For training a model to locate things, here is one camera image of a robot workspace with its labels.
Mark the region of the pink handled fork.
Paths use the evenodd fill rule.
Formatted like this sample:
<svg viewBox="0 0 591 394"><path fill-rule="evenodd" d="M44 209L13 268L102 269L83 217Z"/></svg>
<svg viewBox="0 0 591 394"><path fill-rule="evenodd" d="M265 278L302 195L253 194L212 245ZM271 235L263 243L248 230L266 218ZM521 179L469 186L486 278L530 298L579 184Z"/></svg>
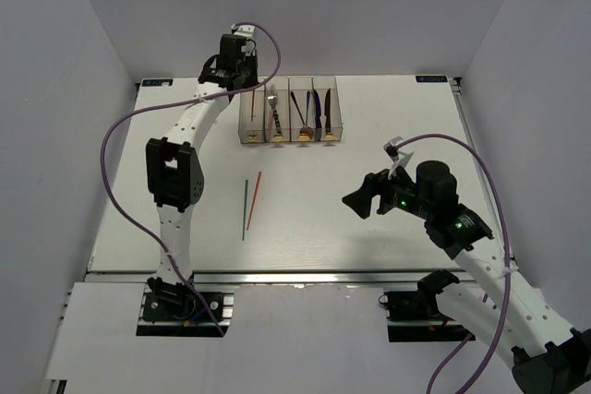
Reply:
<svg viewBox="0 0 591 394"><path fill-rule="evenodd" d="M278 131L280 129L280 125L278 124L278 114L276 112L276 102L278 96L275 86L271 83L266 85L266 99L271 109L272 124L275 130Z"/></svg>

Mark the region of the silver fork with holes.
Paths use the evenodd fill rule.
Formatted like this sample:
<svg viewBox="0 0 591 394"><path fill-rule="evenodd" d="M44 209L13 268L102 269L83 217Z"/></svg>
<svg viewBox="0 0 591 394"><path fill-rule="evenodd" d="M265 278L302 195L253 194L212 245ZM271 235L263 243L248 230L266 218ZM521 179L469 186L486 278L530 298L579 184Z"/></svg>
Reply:
<svg viewBox="0 0 591 394"><path fill-rule="evenodd" d="M278 97L276 95L272 95L268 99L270 106L271 106L272 116L273 116L273 120L274 120L274 124L275 124L276 137L282 137L283 132L282 132L282 128L281 128L279 114L277 112L277 107L276 107L277 100L278 100Z"/></svg>

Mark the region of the blue iridescent spoon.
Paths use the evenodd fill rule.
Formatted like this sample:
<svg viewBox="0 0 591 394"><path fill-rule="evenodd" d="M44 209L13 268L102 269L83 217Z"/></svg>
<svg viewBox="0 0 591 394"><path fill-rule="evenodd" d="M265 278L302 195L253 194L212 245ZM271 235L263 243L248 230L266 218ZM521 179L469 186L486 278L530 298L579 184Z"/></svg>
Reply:
<svg viewBox="0 0 591 394"><path fill-rule="evenodd" d="M309 126L309 117L310 117L310 106L311 106L311 91L307 91L306 95L306 120L305 120L305 132L309 139L312 139L313 136L313 129Z"/></svg>

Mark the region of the black spoon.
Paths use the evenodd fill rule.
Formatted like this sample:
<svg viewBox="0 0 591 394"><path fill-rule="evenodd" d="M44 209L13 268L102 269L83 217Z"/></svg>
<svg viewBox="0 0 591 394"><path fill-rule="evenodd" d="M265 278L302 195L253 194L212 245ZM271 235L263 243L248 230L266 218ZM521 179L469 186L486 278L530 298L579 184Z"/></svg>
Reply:
<svg viewBox="0 0 591 394"><path fill-rule="evenodd" d="M300 120L302 122L302 127L299 130L299 136L298 137L301 138L301 139L309 138L309 127L308 127L308 124L306 123L306 121L304 119L304 116L301 113L301 110L299 108L299 105L298 105L298 102L297 102L295 93L293 91L290 92L290 97L291 97L292 102L293 102L293 104L295 106L296 112L297 112L297 114L298 114L298 116L299 116L299 118L300 118Z"/></svg>

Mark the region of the blue iridescent knife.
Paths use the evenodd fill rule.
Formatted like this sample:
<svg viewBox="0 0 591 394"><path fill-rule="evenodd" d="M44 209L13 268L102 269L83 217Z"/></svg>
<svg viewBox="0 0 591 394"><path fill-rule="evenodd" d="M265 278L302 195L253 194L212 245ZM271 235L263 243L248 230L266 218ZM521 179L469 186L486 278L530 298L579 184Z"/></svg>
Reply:
<svg viewBox="0 0 591 394"><path fill-rule="evenodd" d="M322 125L321 125L320 96L315 89L313 90L313 99L314 99L315 141L321 141Z"/></svg>

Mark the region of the black table knife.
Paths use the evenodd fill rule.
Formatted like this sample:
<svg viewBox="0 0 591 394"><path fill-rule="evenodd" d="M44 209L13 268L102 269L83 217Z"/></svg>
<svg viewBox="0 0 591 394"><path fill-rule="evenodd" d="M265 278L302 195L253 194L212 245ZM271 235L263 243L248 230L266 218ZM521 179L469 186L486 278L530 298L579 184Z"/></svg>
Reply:
<svg viewBox="0 0 591 394"><path fill-rule="evenodd" d="M325 93L325 98L324 98L324 117L325 117L324 130L325 130L326 138L328 138L328 136L332 134L332 116L331 116L332 108L331 107L332 107L332 90L328 89Z"/></svg>

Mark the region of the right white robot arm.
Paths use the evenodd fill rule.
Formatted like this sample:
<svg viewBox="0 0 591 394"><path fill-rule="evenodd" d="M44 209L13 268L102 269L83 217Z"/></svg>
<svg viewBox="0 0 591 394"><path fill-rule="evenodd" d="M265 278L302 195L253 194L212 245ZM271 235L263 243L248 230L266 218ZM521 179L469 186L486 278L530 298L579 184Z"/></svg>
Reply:
<svg viewBox="0 0 591 394"><path fill-rule="evenodd" d="M343 197L360 218L399 209L423 220L429 240L468 273L491 301L484 304L447 269L417 284L425 317L449 317L492 345L523 393L571 393L590 380L590 332L554 311L517 269L504 263L488 225L457 195L457 181L441 161L424 161L410 176L404 167L369 173Z"/></svg>

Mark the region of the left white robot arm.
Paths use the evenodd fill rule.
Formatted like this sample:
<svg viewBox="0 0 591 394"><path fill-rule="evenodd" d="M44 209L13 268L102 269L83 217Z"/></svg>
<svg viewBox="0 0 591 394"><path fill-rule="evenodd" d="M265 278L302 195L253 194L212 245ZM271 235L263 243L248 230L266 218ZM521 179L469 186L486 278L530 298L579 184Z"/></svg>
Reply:
<svg viewBox="0 0 591 394"><path fill-rule="evenodd" d="M181 284L192 276L190 224L193 209L204 190L199 150L215 123L232 100L213 99L223 91L235 91L258 83L258 59L254 28L240 26L224 34L219 53L202 69L189 105L163 137L146 145L148 188L153 195L160 223L160 239L166 246L152 277L167 284Z"/></svg>

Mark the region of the left table label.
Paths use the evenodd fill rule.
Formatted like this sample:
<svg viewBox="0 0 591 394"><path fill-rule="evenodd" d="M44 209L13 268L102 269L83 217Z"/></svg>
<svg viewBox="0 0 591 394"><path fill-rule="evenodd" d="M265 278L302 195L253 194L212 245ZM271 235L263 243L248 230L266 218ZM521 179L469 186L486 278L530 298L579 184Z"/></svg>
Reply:
<svg viewBox="0 0 591 394"><path fill-rule="evenodd" d="M143 79L140 86L142 88L170 87L174 83L172 78L146 78Z"/></svg>

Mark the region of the table label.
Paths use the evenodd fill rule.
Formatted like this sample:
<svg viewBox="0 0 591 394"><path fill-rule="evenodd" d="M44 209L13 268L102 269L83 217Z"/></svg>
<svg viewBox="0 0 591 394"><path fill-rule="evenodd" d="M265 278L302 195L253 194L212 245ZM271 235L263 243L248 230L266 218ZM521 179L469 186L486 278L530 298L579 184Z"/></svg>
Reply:
<svg viewBox="0 0 591 394"><path fill-rule="evenodd" d="M170 87L174 83L172 78L146 78L143 79L140 86L142 88Z"/></svg>
<svg viewBox="0 0 591 394"><path fill-rule="evenodd" d="M442 75L416 75L417 83L447 83L448 79Z"/></svg>

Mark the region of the steep orange chopstick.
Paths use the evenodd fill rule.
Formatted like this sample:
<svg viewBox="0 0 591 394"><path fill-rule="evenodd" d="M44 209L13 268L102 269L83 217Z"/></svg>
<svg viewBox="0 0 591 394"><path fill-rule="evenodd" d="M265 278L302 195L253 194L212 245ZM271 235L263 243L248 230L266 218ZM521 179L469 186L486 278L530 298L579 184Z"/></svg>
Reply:
<svg viewBox="0 0 591 394"><path fill-rule="evenodd" d="M253 217L253 213L254 213L254 208L257 202L257 197L258 197L258 193L259 193L259 184L261 181L261 177L262 177L262 171L258 172L258 176L257 176L257 180L255 183L255 189L253 192L253 196L251 199L251 204L250 204L250 208L249 208L249 213L248 213L248 218L247 218L247 231L250 230L250 226L251 226L251 221L252 221L252 217Z"/></svg>

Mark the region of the inner green chopstick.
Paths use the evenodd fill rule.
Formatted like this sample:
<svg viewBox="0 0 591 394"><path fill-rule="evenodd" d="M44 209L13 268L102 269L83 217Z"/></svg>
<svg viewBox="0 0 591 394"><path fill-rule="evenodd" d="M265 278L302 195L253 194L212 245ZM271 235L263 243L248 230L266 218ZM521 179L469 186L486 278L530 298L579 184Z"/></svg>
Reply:
<svg viewBox="0 0 591 394"><path fill-rule="evenodd" d="M242 242L245 241L246 230L247 230L248 186L249 186L249 181L248 181L248 179L246 179L245 180L245 186L244 186L243 217L242 217L242 231L241 231L241 241Z"/></svg>

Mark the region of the right table label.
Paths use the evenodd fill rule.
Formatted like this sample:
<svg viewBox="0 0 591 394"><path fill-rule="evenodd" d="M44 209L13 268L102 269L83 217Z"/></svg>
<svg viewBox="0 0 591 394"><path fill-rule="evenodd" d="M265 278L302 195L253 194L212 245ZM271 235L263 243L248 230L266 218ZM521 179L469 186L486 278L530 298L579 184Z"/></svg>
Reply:
<svg viewBox="0 0 591 394"><path fill-rule="evenodd" d="M448 79L442 75L416 75L417 83L447 83Z"/></svg>

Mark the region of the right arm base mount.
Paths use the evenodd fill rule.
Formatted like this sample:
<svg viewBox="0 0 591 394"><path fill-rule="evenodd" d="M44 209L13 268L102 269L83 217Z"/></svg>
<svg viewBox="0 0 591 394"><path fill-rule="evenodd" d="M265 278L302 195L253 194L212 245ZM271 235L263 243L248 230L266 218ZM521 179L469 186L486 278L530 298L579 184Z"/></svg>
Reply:
<svg viewBox="0 0 591 394"><path fill-rule="evenodd" d="M454 320L430 311L418 291L385 292L378 304L386 312L390 343L461 342L469 336Z"/></svg>

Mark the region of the aluminium table rail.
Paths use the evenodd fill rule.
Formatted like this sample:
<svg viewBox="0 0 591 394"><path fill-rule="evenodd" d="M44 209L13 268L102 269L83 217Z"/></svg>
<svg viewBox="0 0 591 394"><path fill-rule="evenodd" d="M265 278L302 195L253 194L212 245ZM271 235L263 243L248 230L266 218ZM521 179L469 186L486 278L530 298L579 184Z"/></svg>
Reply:
<svg viewBox="0 0 591 394"><path fill-rule="evenodd" d="M398 284L416 283L431 270L419 271L356 271L356 272L194 272L193 282L202 285L241 284ZM461 282L476 284L466 272L452 270ZM89 272L84 282L145 282L149 272Z"/></svg>

